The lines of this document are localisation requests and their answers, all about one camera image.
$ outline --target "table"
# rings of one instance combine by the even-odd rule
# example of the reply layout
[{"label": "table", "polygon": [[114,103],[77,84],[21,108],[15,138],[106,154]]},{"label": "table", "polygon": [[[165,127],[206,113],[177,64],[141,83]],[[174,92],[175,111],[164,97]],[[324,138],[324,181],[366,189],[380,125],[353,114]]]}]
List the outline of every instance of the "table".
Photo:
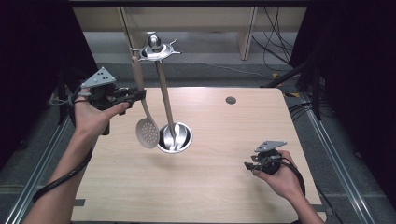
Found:
[{"label": "table", "polygon": [[[306,184],[306,197],[321,201],[282,93],[278,89],[169,88],[175,122],[192,130],[191,145],[166,154],[142,147],[137,102],[99,138],[78,190],[72,220],[178,223],[291,223],[289,203],[244,166],[263,141],[287,141]],[[236,103],[230,105],[226,98]],[[147,89],[157,125],[167,124],[161,90]],[[319,212],[325,220],[326,215]]]}]

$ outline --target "hand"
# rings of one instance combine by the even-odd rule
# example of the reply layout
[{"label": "hand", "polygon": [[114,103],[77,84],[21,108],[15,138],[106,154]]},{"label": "hand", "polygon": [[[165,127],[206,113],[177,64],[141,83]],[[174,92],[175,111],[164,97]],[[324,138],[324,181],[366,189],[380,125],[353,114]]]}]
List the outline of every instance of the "hand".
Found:
[{"label": "hand", "polygon": [[[76,101],[86,100],[79,96]],[[86,137],[87,141],[95,141],[106,129],[107,124],[115,115],[125,111],[128,103],[114,105],[107,110],[98,110],[90,105],[89,102],[75,103],[76,130],[75,134]]]},{"label": "hand", "polygon": [[[278,152],[282,158],[290,160],[294,167],[297,168],[288,151],[279,150]],[[287,200],[296,195],[303,195],[297,176],[285,165],[281,165],[279,170],[273,175],[268,175],[258,170],[254,170],[253,174],[267,182],[277,195]]]}]

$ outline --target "light wood tabletop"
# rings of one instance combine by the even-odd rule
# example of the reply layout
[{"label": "light wood tabletop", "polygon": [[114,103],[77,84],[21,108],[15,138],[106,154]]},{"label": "light wood tabletop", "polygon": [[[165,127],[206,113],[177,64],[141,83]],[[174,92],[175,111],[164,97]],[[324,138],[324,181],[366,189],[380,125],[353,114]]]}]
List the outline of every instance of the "light wood tabletop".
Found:
[{"label": "light wood tabletop", "polygon": [[[167,154],[142,147],[136,123],[145,118],[136,102],[110,122],[78,190],[72,220],[173,223],[291,223],[290,204],[244,165],[264,141],[286,141],[306,185],[321,206],[285,100],[278,89],[169,88],[174,122],[192,130],[191,145]],[[226,98],[236,103],[230,105]],[[167,124],[161,90],[147,88],[159,128]],[[324,212],[318,212],[325,220]]]}]

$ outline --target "slotted spoon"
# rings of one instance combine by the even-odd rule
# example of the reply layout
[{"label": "slotted spoon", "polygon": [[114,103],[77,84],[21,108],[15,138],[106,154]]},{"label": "slotted spoon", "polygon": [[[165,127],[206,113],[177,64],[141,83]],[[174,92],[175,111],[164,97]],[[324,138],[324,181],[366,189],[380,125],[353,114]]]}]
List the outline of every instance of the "slotted spoon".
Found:
[{"label": "slotted spoon", "polygon": [[[134,81],[137,89],[142,91],[144,89],[142,67],[137,57],[132,57],[132,66],[134,68]],[[160,142],[160,131],[157,124],[149,113],[149,108],[146,99],[141,100],[143,109],[146,113],[146,118],[141,119],[136,124],[136,136],[140,144],[146,148],[154,148]]]}]

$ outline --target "floor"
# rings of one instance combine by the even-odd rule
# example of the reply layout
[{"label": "floor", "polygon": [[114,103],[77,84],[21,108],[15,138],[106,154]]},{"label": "floor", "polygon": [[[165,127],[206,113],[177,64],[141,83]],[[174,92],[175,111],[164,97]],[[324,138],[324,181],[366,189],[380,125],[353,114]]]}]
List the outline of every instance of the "floor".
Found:
[{"label": "floor", "polygon": [[[263,56],[263,49],[255,42],[251,44],[248,60],[241,61],[235,33],[179,32],[158,33],[158,35],[164,43],[177,39],[174,48],[183,51],[180,55],[174,55],[166,59],[166,63],[170,64],[169,66],[175,65],[173,69],[204,68],[208,74],[210,73],[210,75],[202,74],[201,79],[197,78],[196,80],[199,80],[199,82],[196,85],[258,87],[264,82],[271,81],[274,78],[273,76],[281,76],[285,73],[285,71],[276,71],[276,69],[290,70],[289,66],[270,53],[265,53]],[[85,36],[98,64],[119,69],[119,71],[127,71],[126,69],[130,67],[130,52],[123,33],[85,33]],[[263,45],[266,44],[263,33],[255,33],[254,36]],[[282,36],[293,44],[296,34],[285,33]],[[287,59],[281,48],[273,44],[270,44],[268,48]],[[143,65],[146,68],[150,67],[149,63]],[[225,73],[230,74],[227,75],[230,77],[214,81],[210,79],[216,74],[221,76]],[[230,80],[233,79],[233,76],[242,78],[240,81]],[[298,76],[288,80],[279,88],[285,93],[297,93],[294,89],[297,79]],[[182,86],[186,83],[189,83],[189,81],[179,80],[175,77],[169,82],[168,86]],[[298,97],[285,97],[288,107],[309,100],[309,92],[300,93]],[[325,97],[321,99],[321,102],[323,103],[320,108],[322,121],[317,121],[311,111],[305,109],[305,107],[298,107],[299,109],[291,112],[290,115],[295,119],[294,126],[314,180],[318,185],[318,190],[323,192],[323,194],[320,194],[320,198],[326,207],[328,216],[326,223],[396,223],[395,210],[389,204],[381,188],[376,184],[363,160],[354,153],[356,150],[353,143],[350,142],[347,133],[337,120],[336,114],[326,105]],[[29,147],[17,151],[7,166],[0,172],[0,222],[6,220],[12,206],[18,202],[24,185],[29,181],[44,149],[51,140],[51,135],[57,130],[57,119],[57,108],[50,106],[48,110],[43,112],[37,125],[26,139]],[[320,133],[316,128],[318,124],[324,127],[325,135],[329,139],[323,140],[318,136]],[[71,132],[71,125],[66,126],[59,148],[63,148],[67,144]],[[331,143],[330,149],[329,146],[326,146],[329,141]],[[338,163],[334,163],[332,160],[332,150],[340,158]],[[48,169],[40,176],[38,186],[45,184],[51,169],[56,165],[56,161],[59,160],[61,155],[62,151],[58,150],[51,156],[50,163],[46,167]],[[337,167],[340,164],[343,169],[345,168],[342,174],[339,173],[339,167]],[[343,176],[351,180],[349,185],[346,186],[346,181],[342,181]],[[350,188],[353,188],[352,191],[357,192],[357,195],[351,196]],[[363,205],[366,206],[366,214],[362,214],[359,208],[354,207],[356,205],[354,199],[356,198],[360,198]]]}]

